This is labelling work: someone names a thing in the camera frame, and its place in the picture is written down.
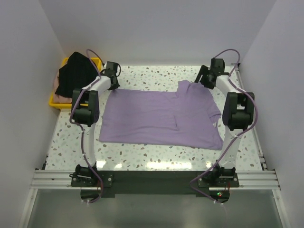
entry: wire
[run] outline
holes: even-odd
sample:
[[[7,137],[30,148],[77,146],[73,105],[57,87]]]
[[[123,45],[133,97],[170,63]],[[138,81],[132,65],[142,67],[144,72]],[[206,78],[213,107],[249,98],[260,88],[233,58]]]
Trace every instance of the wire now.
[[[96,55],[99,59],[100,59],[100,61],[101,61],[101,64],[104,66],[105,64],[103,63],[103,61],[102,61],[102,59],[99,57],[99,55],[97,55],[97,53],[96,52],[94,52],[93,50],[91,50],[91,49],[87,49],[87,50],[85,50],[85,53],[86,53],[86,56],[89,58],[89,60],[91,61],[91,63],[93,64],[93,66],[94,66],[94,68],[96,69],[96,71],[98,72],[98,75],[100,76],[100,73],[99,73],[99,71],[98,71],[98,68],[97,68],[97,66],[96,66],[96,64],[91,60],[91,58],[90,58],[90,55],[89,55],[89,51],[90,52],[92,52],[92,53],[94,53],[94,55]]]
[[[117,64],[118,64],[120,70],[119,70],[119,74],[116,77],[118,77],[120,75],[120,73],[122,72],[122,67],[120,66],[119,63],[117,63]]]
[[[228,189],[228,192],[230,193],[230,182],[226,184],[224,191],[226,191],[226,189]]]
[[[235,50],[235,49],[227,49],[227,50],[224,50],[224,51],[220,52],[220,53],[219,53],[218,55],[216,55],[214,58],[218,57],[219,55],[223,54],[223,53],[226,52],[226,51],[234,51],[234,52],[236,52],[237,55],[238,55],[238,60],[237,60],[237,62],[235,63],[235,65],[233,66],[232,70],[231,70],[230,73],[229,73],[229,76],[228,76],[228,77],[229,77],[229,80],[228,80],[228,81],[230,82],[230,84],[231,84],[236,90],[242,92],[243,94],[245,94],[245,95],[251,100],[252,104],[254,105],[255,111],[256,111],[256,117],[255,117],[254,122],[252,123],[252,125],[251,125],[248,129],[246,129],[246,130],[242,131],[241,133],[237,134],[236,137],[234,137],[234,138],[230,141],[230,143],[228,144],[228,146],[226,147],[226,149],[224,150],[224,152],[222,153],[222,155],[218,158],[218,160],[217,160],[209,169],[207,169],[207,170],[204,171],[201,175],[197,176],[196,178],[194,178],[193,180],[190,181],[190,187],[191,187],[193,190],[195,190],[196,192],[198,192],[198,193],[204,195],[205,197],[209,198],[210,200],[214,201],[215,203],[220,203],[220,202],[219,202],[218,200],[216,200],[216,199],[213,199],[210,195],[208,195],[208,194],[206,194],[206,193],[200,191],[199,189],[193,187],[192,184],[193,184],[195,181],[197,181],[199,178],[202,178],[204,175],[206,175],[210,170],[212,170],[212,169],[220,162],[220,160],[225,156],[225,154],[227,153],[228,149],[229,149],[229,148],[231,147],[231,145],[235,142],[235,140],[236,140],[238,137],[240,137],[241,135],[243,135],[243,134],[245,134],[246,132],[250,131],[252,128],[254,128],[254,126],[255,126],[256,123],[257,123],[257,119],[258,119],[257,106],[256,106],[256,103],[255,103],[255,101],[253,100],[253,98],[252,98],[246,91],[244,91],[243,89],[238,88],[238,87],[231,81],[231,79],[230,79],[230,77],[231,77],[233,71],[237,68],[238,63],[239,63],[239,61],[240,61],[240,59],[241,59],[241,58],[240,58],[240,53],[239,53],[237,50]]]
[[[99,191],[98,185],[99,185],[99,180],[97,181],[97,191]]]
[[[93,53],[100,59],[101,62],[102,62],[102,60],[101,60],[101,58],[100,58],[94,51],[92,51],[91,49],[87,49],[87,50],[86,50],[86,55],[87,55],[87,57],[89,58],[89,60],[91,61],[92,65],[95,67],[96,71],[98,72],[98,76],[99,76],[99,79],[100,79],[100,78],[101,78],[101,73],[102,73],[104,70],[102,70],[101,72],[99,72],[97,66],[94,64],[94,62],[93,62],[93,61],[91,60],[91,58],[90,58],[89,51],[93,52]],[[73,107],[73,109],[72,109],[72,111],[71,111],[71,115],[70,115],[70,123],[79,126],[80,129],[81,129],[81,131],[82,131],[82,133],[81,133],[81,153],[82,153],[82,155],[83,155],[83,157],[84,157],[84,160],[85,160],[85,162],[87,163],[89,169],[92,171],[92,173],[97,177],[97,179],[98,179],[99,182],[100,182],[100,194],[98,195],[97,198],[88,201],[88,203],[94,203],[94,202],[98,201],[98,200],[101,198],[101,196],[102,196],[102,194],[103,194],[103,190],[104,190],[104,184],[103,184],[103,180],[101,179],[101,177],[95,172],[95,170],[93,169],[93,167],[91,166],[91,164],[89,163],[89,161],[88,161],[87,158],[86,158],[86,153],[85,153],[85,150],[84,150],[84,135],[85,135],[85,130],[84,130],[84,128],[83,128],[83,126],[82,126],[81,124],[76,123],[76,122],[73,122],[73,121],[72,121],[72,117],[73,117],[73,115],[74,115],[74,113],[75,113],[75,110],[76,110],[77,106],[79,105],[80,99],[81,99],[82,95],[84,94],[84,92],[87,91],[87,90],[89,90],[89,89],[90,89],[93,85],[95,85],[98,81],[99,81],[99,80],[95,80],[95,81],[90,85],[89,88],[83,89],[83,90],[80,92],[79,97],[77,98],[77,100],[76,100],[76,102],[75,102],[75,105],[74,105],[74,107]]]

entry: glass panel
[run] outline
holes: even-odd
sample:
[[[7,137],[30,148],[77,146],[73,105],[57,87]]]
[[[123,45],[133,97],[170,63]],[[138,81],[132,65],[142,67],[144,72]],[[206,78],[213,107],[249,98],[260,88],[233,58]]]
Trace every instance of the glass panel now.
[[[28,227],[282,227],[271,190],[235,190],[224,206],[227,216],[222,206],[191,195],[116,195],[87,206],[80,190],[39,190]]]

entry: folded clothing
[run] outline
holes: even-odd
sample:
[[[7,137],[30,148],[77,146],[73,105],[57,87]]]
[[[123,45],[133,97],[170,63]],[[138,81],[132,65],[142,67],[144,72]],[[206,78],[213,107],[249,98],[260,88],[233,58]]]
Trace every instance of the folded clothing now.
[[[179,81],[177,92],[116,89],[105,106],[99,140],[220,150],[220,118],[210,91]]]
[[[54,88],[56,95],[67,98],[65,101],[71,101],[73,90],[83,88],[94,81],[97,76],[96,69],[89,58],[74,52],[67,63],[59,69],[58,81],[55,80]]]
[[[59,86],[59,71],[56,74],[55,80],[54,80],[54,85],[53,85],[53,103],[62,103],[62,104],[69,104],[72,103],[72,99],[69,97],[64,97],[64,96],[60,96],[55,94],[58,86]]]

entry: speckled white surface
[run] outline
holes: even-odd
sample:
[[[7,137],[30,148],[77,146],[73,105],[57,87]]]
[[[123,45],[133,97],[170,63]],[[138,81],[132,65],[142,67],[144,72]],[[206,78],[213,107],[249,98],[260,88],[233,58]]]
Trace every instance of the speckled white surface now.
[[[199,66],[122,66],[119,76],[120,88],[176,91],[178,81],[194,81]],[[238,84],[237,76],[232,75]],[[222,111],[224,95],[215,88],[211,90],[214,100]],[[110,92],[104,92],[100,98],[100,113],[104,112]],[[74,170],[81,159],[79,127],[69,123],[70,110],[62,110],[58,117],[54,136],[48,151],[46,170]],[[123,144],[98,141],[102,118],[95,128],[95,156],[97,166],[103,170],[193,170],[202,171],[210,167],[219,157],[220,151],[198,149],[183,146],[164,146],[146,144]],[[224,138],[225,127],[218,122],[220,136]],[[243,137],[237,153],[237,170],[262,170],[258,157],[258,148],[252,132]]]

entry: yellow plastic bin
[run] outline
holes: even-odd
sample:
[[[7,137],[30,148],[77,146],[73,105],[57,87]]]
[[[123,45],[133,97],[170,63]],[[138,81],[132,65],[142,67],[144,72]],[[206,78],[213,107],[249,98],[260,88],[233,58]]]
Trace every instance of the yellow plastic bin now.
[[[67,62],[68,58],[64,58],[61,62],[61,67],[64,66],[64,64]],[[93,60],[93,62],[96,64],[97,68],[99,71],[101,71],[101,61],[99,58],[91,58],[91,60]],[[57,109],[71,109],[72,108],[72,104],[65,104],[65,103],[54,103],[53,102],[53,95],[54,92],[52,92],[51,97],[49,98],[48,104],[49,106],[53,107],[53,108],[57,108]]]

